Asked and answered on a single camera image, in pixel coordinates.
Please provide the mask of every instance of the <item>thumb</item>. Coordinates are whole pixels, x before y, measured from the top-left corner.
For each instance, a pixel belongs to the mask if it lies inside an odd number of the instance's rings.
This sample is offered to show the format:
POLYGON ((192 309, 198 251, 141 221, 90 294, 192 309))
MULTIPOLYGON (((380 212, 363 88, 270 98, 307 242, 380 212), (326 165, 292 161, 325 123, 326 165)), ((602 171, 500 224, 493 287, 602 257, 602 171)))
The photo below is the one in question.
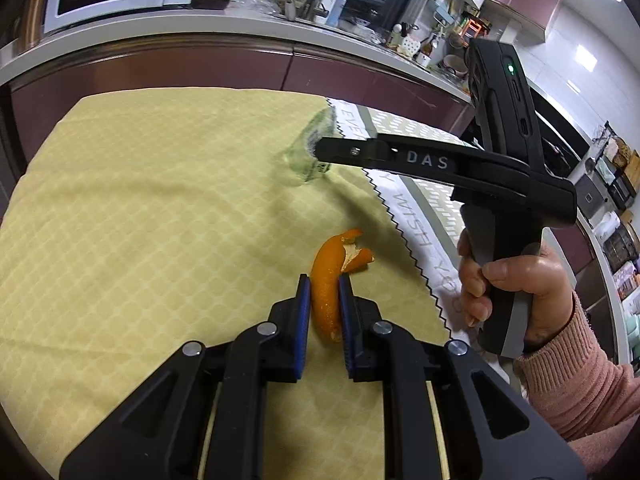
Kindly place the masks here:
POLYGON ((482 274, 493 286, 510 292, 524 290, 536 296, 562 287, 563 273, 557 262, 531 255, 496 260, 482 267, 482 274))

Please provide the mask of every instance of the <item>bowl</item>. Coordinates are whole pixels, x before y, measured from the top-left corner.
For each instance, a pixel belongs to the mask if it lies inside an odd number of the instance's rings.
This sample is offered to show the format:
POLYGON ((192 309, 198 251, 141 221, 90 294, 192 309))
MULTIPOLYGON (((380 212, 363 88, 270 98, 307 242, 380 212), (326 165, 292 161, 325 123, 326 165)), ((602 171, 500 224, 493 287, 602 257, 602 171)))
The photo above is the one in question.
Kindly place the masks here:
POLYGON ((464 77, 468 72, 465 60, 455 54, 445 56, 442 62, 444 63, 444 66, 457 77, 464 77))

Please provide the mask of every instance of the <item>yellow tablecloth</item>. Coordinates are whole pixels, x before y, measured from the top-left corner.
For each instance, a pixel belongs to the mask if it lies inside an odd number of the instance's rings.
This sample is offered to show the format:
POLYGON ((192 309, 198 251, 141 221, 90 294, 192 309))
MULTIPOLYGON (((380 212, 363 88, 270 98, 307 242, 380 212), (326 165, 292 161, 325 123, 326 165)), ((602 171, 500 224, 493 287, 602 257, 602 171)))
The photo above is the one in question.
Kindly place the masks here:
MULTIPOLYGON (((361 227, 354 291, 447 338, 364 174, 301 184, 282 152, 324 98, 263 90, 92 96, 58 124, 0 230, 0 403, 57 476, 64 457, 181 343, 215 345, 291 297, 321 243, 361 227)), ((379 384, 348 380, 310 329, 298 384, 271 384, 267 479, 381 478, 379 384)))

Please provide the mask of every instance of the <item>hand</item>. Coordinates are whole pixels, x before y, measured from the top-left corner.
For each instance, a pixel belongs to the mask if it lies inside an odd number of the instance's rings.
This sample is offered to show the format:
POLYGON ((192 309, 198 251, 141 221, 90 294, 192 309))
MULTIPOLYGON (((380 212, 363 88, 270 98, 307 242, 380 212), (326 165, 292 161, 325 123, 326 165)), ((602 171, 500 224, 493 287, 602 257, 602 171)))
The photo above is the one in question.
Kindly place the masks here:
POLYGON ((458 243, 462 309, 465 321, 475 326, 491 316, 487 296, 490 286, 533 294, 525 343, 540 346, 553 339, 569 322, 574 311, 574 296, 566 271, 558 255, 542 242, 540 256, 515 256, 480 267, 471 255, 466 230, 458 243))

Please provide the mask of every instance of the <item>orange peel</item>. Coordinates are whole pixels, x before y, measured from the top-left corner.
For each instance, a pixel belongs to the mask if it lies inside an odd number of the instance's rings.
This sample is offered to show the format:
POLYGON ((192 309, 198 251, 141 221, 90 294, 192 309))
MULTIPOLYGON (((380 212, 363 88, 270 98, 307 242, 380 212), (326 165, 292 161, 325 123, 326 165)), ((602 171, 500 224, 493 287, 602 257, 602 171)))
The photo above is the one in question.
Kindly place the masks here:
POLYGON ((329 238, 316 254, 311 267, 311 312, 315 326, 330 341, 342 340, 338 278, 373 261, 370 249, 356 247, 360 229, 349 229, 329 238))

